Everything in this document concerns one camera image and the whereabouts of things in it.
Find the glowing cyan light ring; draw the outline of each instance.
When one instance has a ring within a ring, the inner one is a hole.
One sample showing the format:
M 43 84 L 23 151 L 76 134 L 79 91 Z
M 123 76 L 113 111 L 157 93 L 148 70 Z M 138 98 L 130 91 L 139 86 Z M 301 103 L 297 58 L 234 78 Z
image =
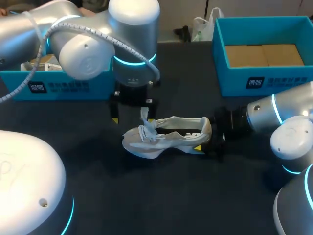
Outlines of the glowing cyan light ring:
M 58 23 L 61 23 L 62 21 L 66 20 L 66 19 L 77 18 L 77 17 L 80 17 L 80 16 L 78 16 L 78 15 L 63 16 L 63 17 L 57 19 L 57 20 L 51 25 L 51 27 L 56 26 Z M 48 47 L 50 47 L 49 39 L 47 39 L 47 44 L 48 44 Z
M 67 229 L 68 229 L 68 227 L 69 227 L 69 225 L 70 225 L 70 223 L 71 223 L 71 221 L 72 221 L 73 214 L 74 214 L 74 197 L 73 197 L 72 212 L 71 212 L 71 214 L 70 214 L 70 217 L 69 217 L 69 220 L 68 220 L 68 222 L 67 222 L 67 225 L 66 225 L 66 227 L 64 228 L 63 232 L 61 233 L 61 235 L 64 235 L 64 234 L 66 233 L 66 231 L 67 231 Z
M 277 116 L 277 118 L 278 118 L 278 121 L 279 121 L 280 124 L 282 124 L 282 123 L 283 123 L 283 122 L 282 122 L 282 119 L 280 118 L 279 113 L 278 113 L 278 110 L 277 110 L 277 107 L 276 107 L 275 94 L 272 94 L 272 104 L 273 104 L 273 107 L 274 107 L 274 111 L 275 111 L 275 113 L 276 113 L 276 116 Z
M 309 168 L 307 169 L 307 171 L 305 172 L 305 176 L 304 176 L 304 188 L 305 188 L 305 193 L 307 195 L 307 198 L 308 198 L 308 201 L 309 201 L 309 204 L 313 210 L 313 201 L 312 201 L 312 198 L 310 196 L 310 192 L 309 192 L 309 187 L 308 187 L 308 174 L 309 174 L 309 171 L 310 171 L 310 168 L 311 166 L 309 166 Z
M 157 53 L 155 53 L 155 55 L 149 61 L 150 62 L 153 61 L 156 56 L 157 56 Z M 121 60 L 121 59 L 117 58 L 116 56 L 114 58 L 115 58 L 115 60 L 117 60 L 118 62 L 120 62 L 120 63 L 122 63 L 124 65 L 130 65 L 130 66 L 145 65 L 145 62 L 131 63 L 131 62 L 127 62 L 127 61 Z
M 285 169 L 285 171 L 291 173 L 291 174 L 301 174 L 301 172 L 293 172 L 293 171 L 290 171 L 288 169 L 286 169 L 283 165 L 282 165 L 283 169 Z

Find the brown cardboard insert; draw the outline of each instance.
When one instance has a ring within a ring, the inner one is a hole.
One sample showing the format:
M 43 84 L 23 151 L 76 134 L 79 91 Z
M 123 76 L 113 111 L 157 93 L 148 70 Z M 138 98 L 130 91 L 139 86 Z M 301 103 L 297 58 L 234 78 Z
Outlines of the brown cardboard insert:
M 225 46 L 231 67 L 303 66 L 294 44 Z

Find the small screw hole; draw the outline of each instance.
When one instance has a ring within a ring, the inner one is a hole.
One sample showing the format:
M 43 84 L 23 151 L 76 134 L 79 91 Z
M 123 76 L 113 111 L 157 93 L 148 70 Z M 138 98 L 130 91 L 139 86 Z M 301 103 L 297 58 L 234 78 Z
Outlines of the small screw hole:
M 47 200 L 45 200 L 44 198 L 39 200 L 39 205 L 42 207 L 47 207 L 48 206 L 48 202 Z

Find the white wall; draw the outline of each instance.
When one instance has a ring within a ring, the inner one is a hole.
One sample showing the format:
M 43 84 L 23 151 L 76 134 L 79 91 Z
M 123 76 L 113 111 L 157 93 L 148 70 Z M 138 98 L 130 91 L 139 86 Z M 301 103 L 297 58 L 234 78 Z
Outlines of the white wall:
M 303 0 L 302 5 L 298 12 L 299 16 L 311 16 L 313 15 L 313 0 Z
M 204 17 L 206 0 L 158 0 L 161 8 L 160 30 L 192 27 L 195 17 Z
M 295 16 L 301 0 L 209 0 L 208 17 L 214 7 L 225 16 Z

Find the shoelace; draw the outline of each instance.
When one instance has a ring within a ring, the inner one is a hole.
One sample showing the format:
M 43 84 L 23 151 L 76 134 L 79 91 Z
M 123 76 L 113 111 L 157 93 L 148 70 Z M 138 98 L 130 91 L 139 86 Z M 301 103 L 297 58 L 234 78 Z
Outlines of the shoelace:
M 139 126 L 139 134 L 142 141 L 149 140 L 155 141 L 157 139 L 164 139 L 164 135 L 158 134 L 156 131 L 157 122 L 153 120 L 151 123 L 145 118 L 142 118 L 143 124 Z

